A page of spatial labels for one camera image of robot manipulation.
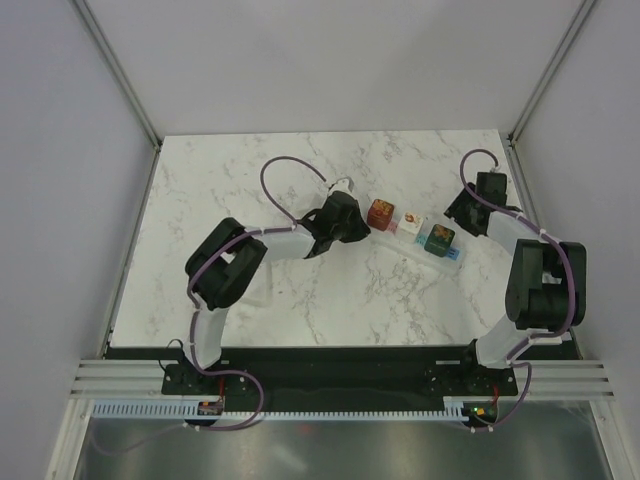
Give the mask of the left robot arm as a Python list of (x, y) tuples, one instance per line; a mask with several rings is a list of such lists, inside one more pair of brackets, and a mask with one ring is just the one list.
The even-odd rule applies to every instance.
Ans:
[(355, 243), (371, 233), (358, 201), (335, 191), (323, 205), (289, 226), (248, 228), (233, 217), (223, 219), (185, 265), (187, 296), (194, 306), (184, 352), (191, 362), (185, 382), (208, 393), (219, 382), (215, 365), (229, 310), (244, 296), (263, 263), (307, 260), (336, 243)]

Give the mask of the white cube plug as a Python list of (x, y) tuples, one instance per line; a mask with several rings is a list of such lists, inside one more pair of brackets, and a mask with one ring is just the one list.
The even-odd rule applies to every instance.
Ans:
[(395, 236), (399, 241), (413, 244), (424, 224), (424, 217), (411, 211), (405, 211), (397, 223)]

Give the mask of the green cube plug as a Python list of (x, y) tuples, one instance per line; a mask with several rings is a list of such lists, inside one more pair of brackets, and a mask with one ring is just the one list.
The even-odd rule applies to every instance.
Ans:
[(446, 257), (454, 238), (454, 230), (441, 224), (434, 224), (426, 238), (424, 250), (439, 258)]

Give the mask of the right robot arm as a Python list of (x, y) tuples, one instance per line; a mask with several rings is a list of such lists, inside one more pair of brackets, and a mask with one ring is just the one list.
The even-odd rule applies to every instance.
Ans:
[(485, 236), (512, 258), (505, 315), (469, 345), (470, 361), (458, 368), (467, 392), (483, 392), (493, 369), (506, 369), (530, 346), (558, 343), (586, 313), (587, 250), (545, 233), (507, 204), (507, 177), (481, 172), (445, 210), (445, 216), (474, 236)]

